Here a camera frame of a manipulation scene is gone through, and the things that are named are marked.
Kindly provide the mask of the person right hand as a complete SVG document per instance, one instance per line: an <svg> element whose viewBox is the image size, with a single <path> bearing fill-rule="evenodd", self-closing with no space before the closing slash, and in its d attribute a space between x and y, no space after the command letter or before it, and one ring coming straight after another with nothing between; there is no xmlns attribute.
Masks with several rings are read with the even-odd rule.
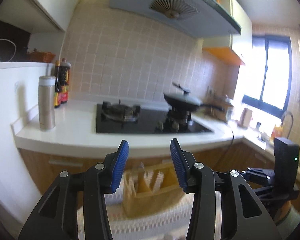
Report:
<svg viewBox="0 0 300 240"><path fill-rule="evenodd" d="M276 215L274 217L274 222L276 226L280 226L280 225L288 226L292 224L293 220L290 217L291 206L292 204L291 201L289 200L285 202L285 204L283 204L283 206L277 210Z"/></svg>

